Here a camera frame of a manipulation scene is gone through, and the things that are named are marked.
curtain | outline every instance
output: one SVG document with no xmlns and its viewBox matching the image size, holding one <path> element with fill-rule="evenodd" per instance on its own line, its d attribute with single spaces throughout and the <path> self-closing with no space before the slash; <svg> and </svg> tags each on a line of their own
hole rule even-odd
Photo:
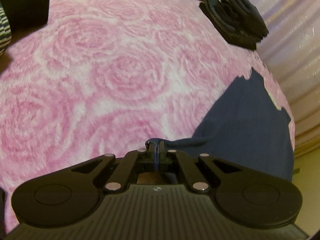
<svg viewBox="0 0 320 240">
<path fill-rule="evenodd" d="M 320 147 L 320 0 L 250 0 L 269 29 L 257 52 L 295 120 L 295 156 Z"/>
</svg>

navy blue fabric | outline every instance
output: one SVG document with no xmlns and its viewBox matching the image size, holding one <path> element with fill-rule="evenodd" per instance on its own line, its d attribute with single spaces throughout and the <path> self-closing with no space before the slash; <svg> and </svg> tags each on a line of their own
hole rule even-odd
<svg viewBox="0 0 320 240">
<path fill-rule="evenodd" d="M 292 181 L 293 150 L 290 116 L 277 110 L 264 87 L 263 77 L 252 69 L 249 80 L 236 78 L 215 102 L 192 138 L 164 141 L 166 150 L 200 153 Z"/>
</svg>

black fabric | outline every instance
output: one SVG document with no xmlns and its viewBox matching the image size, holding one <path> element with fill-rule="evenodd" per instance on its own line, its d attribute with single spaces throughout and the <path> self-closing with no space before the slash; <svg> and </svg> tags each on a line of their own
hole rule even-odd
<svg viewBox="0 0 320 240">
<path fill-rule="evenodd" d="M 5 203 L 5 192 L 0 188 L 0 240 L 2 240 L 6 233 L 4 228 L 4 203 Z"/>
<path fill-rule="evenodd" d="M 260 39 L 269 33 L 262 16 L 249 0 L 228 0 L 234 11 L 240 16 L 242 27 Z"/>
<path fill-rule="evenodd" d="M 214 5 L 209 4 L 209 0 L 204 0 L 203 2 L 201 2 L 199 8 L 202 10 L 204 15 L 206 15 L 206 17 L 212 22 L 213 26 L 217 29 L 217 31 L 221 34 L 226 42 L 245 49 L 257 49 L 256 43 L 260 39 L 252 35 L 248 35 L 239 28 L 235 28 L 227 22 L 224 22 L 216 12 Z"/>
<path fill-rule="evenodd" d="M 0 0 L 11 31 L 38 27 L 48 22 L 49 0 Z"/>
<path fill-rule="evenodd" d="M 277 110 L 255 70 L 249 80 L 236 78 L 215 102 L 192 138 L 163 140 L 165 149 L 197 157 L 208 153 L 292 181 L 293 150 L 285 109 Z"/>
<path fill-rule="evenodd" d="M 239 28 L 241 26 L 240 17 L 232 9 L 232 6 L 228 0 L 221 0 L 220 6 L 217 6 L 217 13 L 220 15 L 223 21 L 229 25 Z"/>
</svg>

bed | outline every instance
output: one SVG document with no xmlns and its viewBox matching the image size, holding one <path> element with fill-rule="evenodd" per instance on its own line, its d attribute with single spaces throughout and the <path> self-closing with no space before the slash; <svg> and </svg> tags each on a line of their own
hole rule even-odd
<svg viewBox="0 0 320 240">
<path fill-rule="evenodd" d="M 50 0 L 48 24 L 20 32 L 0 68 L 5 226 L 21 183 L 149 138 L 190 137 L 237 76 L 254 68 L 294 121 L 256 52 L 227 44 L 199 0 Z"/>
</svg>

silver rivet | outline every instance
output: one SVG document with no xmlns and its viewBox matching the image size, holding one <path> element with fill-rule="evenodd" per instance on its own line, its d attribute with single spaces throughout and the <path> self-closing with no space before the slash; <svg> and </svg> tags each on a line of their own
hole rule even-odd
<svg viewBox="0 0 320 240">
<path fill-rule="evenodd" d="M 105 185 L 106 189 L 108 190 L 118 190 L 118 189 L 121 189 L 121 184 L 120 183 L 117 183 L 117 182 L 110 182 L 110 183 L 107 183 Z"/>
<path fill-rule="evenodd" d="M 160 191 L 160 190 L 162 190 L 162 188 L 161 187 L 154 187 L 153 190 L 154 191 Z"/>
<path fill-rule="evenodd" d="M 192 187 L 196 190 L 203 191 L 209 188 L 209 185 L 205 182 L 196 182 L 192 185 Z"/>
</svg>

